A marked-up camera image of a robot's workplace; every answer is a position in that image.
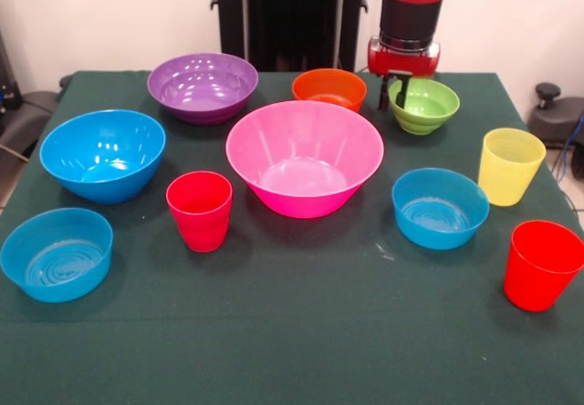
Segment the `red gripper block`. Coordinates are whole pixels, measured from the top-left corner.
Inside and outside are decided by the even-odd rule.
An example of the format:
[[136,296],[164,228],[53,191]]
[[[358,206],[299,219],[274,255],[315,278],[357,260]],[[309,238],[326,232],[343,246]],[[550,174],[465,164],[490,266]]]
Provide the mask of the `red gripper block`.
[[[370,39],[368,46],[368,70],[381,79],[380,98],[378,111],[386,111],[388,108],[388,82],[385,76],[390,71],[407,71],[415,77],[430,78],[435,73],[441,55],[440,44],[432,42],[421,51],[400,51],[384,46],[377,36]],[[401,88],[396,95],[395,103],[400,108],[405,107],[409,79],[399,78]]]

